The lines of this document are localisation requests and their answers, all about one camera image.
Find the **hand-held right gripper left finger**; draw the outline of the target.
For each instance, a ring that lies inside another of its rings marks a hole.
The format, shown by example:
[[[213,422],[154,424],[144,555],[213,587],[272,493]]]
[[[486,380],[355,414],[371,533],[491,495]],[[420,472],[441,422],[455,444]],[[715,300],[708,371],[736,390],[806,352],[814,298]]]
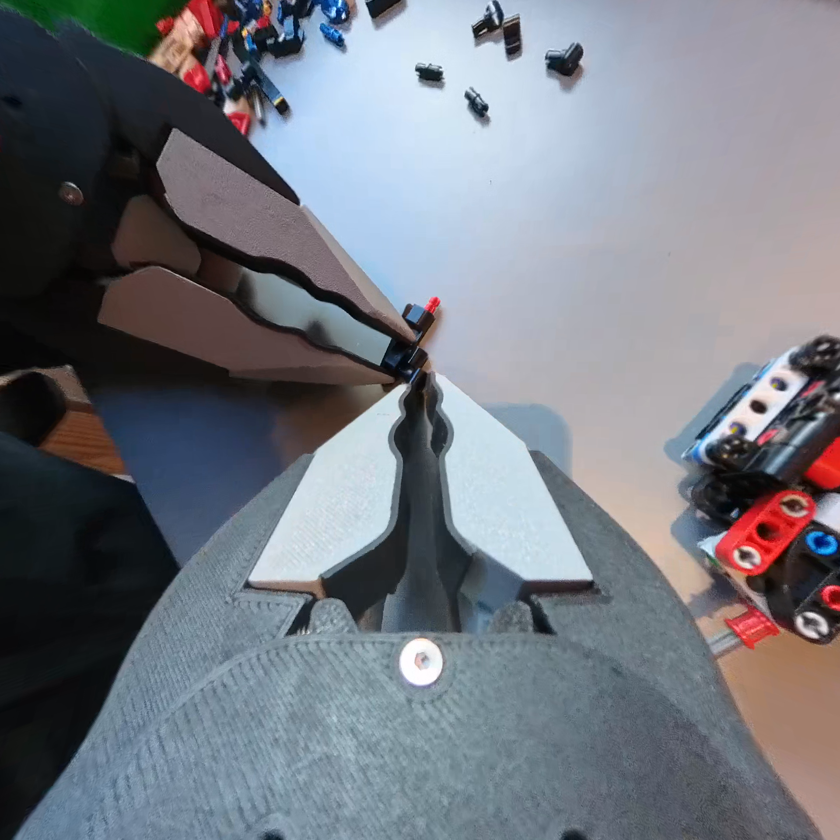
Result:
[[[258,592],[340,601],[360,618],[406,567],[405,436],[413,396],[399,385],[321,445],[248,575]]]

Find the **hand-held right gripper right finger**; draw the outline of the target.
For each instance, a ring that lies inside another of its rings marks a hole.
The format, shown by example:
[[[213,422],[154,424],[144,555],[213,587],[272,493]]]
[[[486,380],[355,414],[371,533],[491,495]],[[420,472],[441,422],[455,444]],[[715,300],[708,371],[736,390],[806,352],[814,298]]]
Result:
[[[459,555],[457,592],[582,592],[593,573],[528,447],[434,375],[444,522]]]

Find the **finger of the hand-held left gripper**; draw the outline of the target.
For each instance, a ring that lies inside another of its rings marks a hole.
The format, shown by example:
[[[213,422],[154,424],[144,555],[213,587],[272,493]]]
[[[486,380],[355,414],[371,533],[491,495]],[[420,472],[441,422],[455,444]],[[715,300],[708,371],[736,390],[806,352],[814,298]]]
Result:
[[[112,279],[98,322],[243,380],[322,385],[396,380],[343,353],[320,349],[297,332],[258,325],[230,299],[160,266]]]
[[[208,247],[292,281],[392,340],[414,340],[400,313],[352,259],[341,259],[306,207],[179,129],[169,131],[154,168],[175,218]]]

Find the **black hinged brick piece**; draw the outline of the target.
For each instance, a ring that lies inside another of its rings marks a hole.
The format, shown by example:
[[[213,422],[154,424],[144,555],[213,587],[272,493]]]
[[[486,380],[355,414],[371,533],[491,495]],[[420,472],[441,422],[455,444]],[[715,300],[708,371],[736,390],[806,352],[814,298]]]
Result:
[[[405,307],[402,317],[413,335],[413,339],[392,339],[383,354],[381,367],[392,375],[395,384],[405,383],[399,377],[397,369],[402,364],[423,364],[428,362],[428,353],[424,341],[435,324],[435,314],[425,312],[424,307],[411,304]]]

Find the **grey desk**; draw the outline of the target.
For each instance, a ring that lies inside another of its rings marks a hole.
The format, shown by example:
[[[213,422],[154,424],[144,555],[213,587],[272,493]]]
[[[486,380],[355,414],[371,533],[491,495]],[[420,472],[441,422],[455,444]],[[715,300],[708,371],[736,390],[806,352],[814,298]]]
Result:
[[[838,2],[502,2],[516,59],[474,42],[484,6],[359,2],[345,51],[310,22],[253,143],[398,309],[441,298],[434,369],[710,633],[680,456],[756,367],[838,334]],[[548,72],[572,42],[578,73]]]

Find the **green plastic bin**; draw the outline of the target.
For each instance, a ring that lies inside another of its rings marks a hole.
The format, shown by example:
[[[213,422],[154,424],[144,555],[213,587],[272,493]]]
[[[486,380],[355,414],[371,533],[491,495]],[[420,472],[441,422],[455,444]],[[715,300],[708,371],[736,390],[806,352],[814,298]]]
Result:
[[[50,32],[75,22],[104,42],[147,56],[161,39],[163,18],[176,17],[186,1],[2,1]]]

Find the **pile of mixed toy bricks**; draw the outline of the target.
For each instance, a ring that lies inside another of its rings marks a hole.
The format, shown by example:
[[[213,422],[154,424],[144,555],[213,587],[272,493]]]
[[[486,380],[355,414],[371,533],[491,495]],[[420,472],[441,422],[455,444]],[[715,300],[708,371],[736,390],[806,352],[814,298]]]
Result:
[[[161,40],[149,61],[202,94],[247,137],[253,122],[266,125],[266,107],[287,114],[288,101],[261,63],[300,53],[304,21],[317,8],[312,1],[190,1],[158,21]]]

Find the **toy brick car model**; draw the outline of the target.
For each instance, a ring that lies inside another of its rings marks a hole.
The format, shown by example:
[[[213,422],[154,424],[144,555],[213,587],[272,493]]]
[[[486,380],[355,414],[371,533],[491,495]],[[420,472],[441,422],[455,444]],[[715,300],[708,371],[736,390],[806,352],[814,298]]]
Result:
[[[825,646],[839,632],[839,339],[771,359],[682,458],[707,570],[741,612],[709,640],[720,657],[785,631]]]

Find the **cluster of black connector pieces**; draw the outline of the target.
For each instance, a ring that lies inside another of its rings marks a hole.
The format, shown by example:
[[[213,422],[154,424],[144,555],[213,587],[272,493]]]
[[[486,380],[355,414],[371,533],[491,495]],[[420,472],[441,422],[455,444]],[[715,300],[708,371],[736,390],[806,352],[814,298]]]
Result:
[[[480,42],[487,36],[500,33],[506,58],[516,59],[522,52],[522,27],[519,14],[505,15],[498,1],[486,4],[483,15],[471,26],[471,33],[475,42]],[[564,49],[550,49],[544,55],[544,64],[548,72],[560,77],[572,78],[581,68],[585,51],[580,42],[572,42]],[[445,72],[441,66],[417,63],[414,71],[421,82],[437,85],[445,81]],[[465,100],[468,109],[479,120],[487,119],[489,115],[488,102],[474,87],[465,90]]]

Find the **wooden frame beam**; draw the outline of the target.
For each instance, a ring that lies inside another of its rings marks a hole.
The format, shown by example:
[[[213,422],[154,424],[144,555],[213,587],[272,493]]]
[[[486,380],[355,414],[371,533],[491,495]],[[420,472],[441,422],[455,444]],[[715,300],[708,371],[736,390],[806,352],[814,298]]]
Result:
[[[57,384],[66,403],[65,415],[39,448],[103,474],[133,481],[75,371],[64,366],[38,372]]]

